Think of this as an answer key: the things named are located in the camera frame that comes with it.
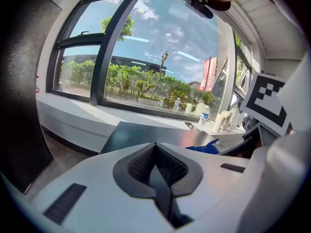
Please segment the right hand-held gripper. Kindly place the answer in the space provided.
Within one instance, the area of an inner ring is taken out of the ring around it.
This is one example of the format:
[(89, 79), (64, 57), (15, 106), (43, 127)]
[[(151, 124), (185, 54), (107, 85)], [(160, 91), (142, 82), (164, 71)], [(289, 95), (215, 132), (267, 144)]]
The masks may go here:
[(286, 134), (290, 120), (277, 97), (284, 84), (282, 78), (264, 73), (254, 74), (240, 106), (240, 111), (246, 114), (242, 122), (246, 133), (240, 142), (218, 155), (237, 155), (248, 148), (251, 139), (259, 140), (262, 146), (269, 146)]

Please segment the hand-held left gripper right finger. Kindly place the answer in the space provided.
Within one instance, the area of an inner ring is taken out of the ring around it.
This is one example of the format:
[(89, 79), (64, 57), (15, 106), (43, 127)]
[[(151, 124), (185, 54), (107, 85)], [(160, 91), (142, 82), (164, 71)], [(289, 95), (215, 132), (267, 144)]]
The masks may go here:
[(242, 175), (247, 159), (155, 146), (155, 221), (196, 222)]

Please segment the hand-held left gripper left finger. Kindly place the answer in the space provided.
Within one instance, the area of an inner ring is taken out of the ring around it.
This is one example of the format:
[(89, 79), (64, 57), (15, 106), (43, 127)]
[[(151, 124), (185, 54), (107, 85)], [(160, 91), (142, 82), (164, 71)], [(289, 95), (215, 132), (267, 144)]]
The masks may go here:
[(113, 178), (115, 163), (147, 146), (140, 144), (87, 158), (55, 178), (33, 199), (44, 213), (73, 183), (86, 187), (61, 226), (74, 233), (171, 233), (171, 224), (152, 199), (126, 194)]

